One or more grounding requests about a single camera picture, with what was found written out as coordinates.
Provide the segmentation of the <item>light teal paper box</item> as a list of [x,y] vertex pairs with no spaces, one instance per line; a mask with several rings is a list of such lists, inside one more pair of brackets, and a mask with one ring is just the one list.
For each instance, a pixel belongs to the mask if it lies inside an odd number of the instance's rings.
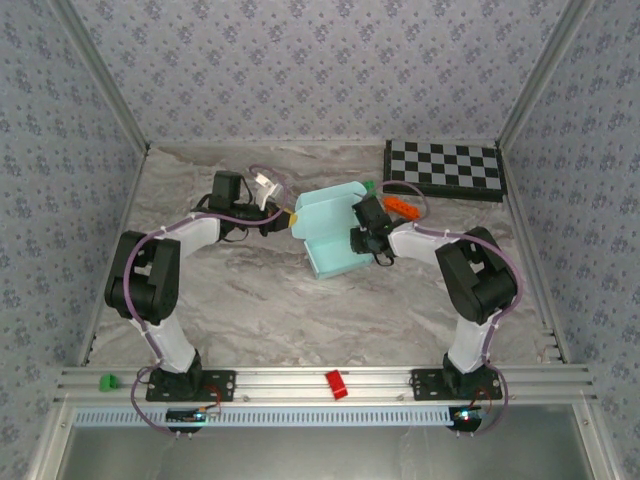
[[294,238],[302,240],[311,269],[317,279],[367,267],[370,253],[352,251],[350,231],[359,226],[352,206],[366,195],[357,181],[301,194],[295,204],[297,220],[291,227]]

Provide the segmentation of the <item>orange toy block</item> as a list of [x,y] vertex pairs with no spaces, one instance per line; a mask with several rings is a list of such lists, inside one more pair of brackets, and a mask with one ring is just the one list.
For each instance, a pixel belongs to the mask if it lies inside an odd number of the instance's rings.
[[398,197],[384,197],[383,206],[388,213],[399,215],[406,220],[415,221],[421,218],[421,211],[417,207]]

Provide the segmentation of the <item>black grey checkerboard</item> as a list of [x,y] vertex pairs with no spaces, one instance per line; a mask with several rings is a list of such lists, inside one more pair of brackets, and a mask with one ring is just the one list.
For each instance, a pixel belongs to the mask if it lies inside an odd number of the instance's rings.
[[383,154],[386,193],[501,202],[508,193],[495,147],[388,140]]

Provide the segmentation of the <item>red toy brick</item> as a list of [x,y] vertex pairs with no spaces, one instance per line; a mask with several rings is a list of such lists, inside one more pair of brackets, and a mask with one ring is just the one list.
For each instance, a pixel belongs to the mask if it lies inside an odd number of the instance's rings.
[[335,400],[348,396],[348,390],[339,370],[332,370],[325,374],[329,389]]

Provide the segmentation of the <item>grey metal sheet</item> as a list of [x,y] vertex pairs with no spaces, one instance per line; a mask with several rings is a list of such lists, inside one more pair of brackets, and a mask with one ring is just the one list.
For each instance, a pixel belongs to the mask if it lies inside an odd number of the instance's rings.
[[572,426],[222,428],[173,440],[77,428],[56,480],[594,480]]

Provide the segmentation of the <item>aluminium frame rail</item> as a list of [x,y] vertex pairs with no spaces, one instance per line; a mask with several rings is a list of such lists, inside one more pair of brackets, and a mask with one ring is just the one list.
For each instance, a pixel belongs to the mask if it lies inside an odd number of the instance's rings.
[[[345,367],[341,370],[347,405],[409,405],[414,402],[411,366]],[[236,367],[233,406],[330,406],[334,397],[323,367]],[[584,365],[543,364],[502,366],[511,405],[571,404],[594,402],[597,394]],[[121,387],[101,393],[99,379],[108,369],[77,367],[60,373],[54,389],[56,402],[76,405],[122,406],[130,402],[130,388],[137,369],[113,370]]]

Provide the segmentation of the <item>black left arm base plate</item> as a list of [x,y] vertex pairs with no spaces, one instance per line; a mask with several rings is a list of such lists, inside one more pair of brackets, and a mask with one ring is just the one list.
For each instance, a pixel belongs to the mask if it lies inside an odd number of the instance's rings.
[[169,373],[158,369],[148,380],[145,399],[148,402],[231,402],[234,399],[236,372],[202,370]]

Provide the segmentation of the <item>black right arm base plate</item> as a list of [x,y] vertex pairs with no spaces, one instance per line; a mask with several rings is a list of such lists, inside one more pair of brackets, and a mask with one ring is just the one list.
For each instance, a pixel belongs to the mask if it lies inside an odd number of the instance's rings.
[[467,374],[454,373],[443,368],[414,369],[410,374],[409,385],[416,401],[503,398],[498,374],[486,367]]

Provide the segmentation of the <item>aluminium frame post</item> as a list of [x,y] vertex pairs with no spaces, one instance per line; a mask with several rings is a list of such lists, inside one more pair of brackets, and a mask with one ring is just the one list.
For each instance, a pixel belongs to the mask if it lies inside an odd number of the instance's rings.
[[554,71],[595,3],[596,0],[567,0],[497,137],[497,143],[504,152],[512,147],[525,126]]
[[148,142],[71,0],[47,0],[94,83],[134,148],[145,155]]

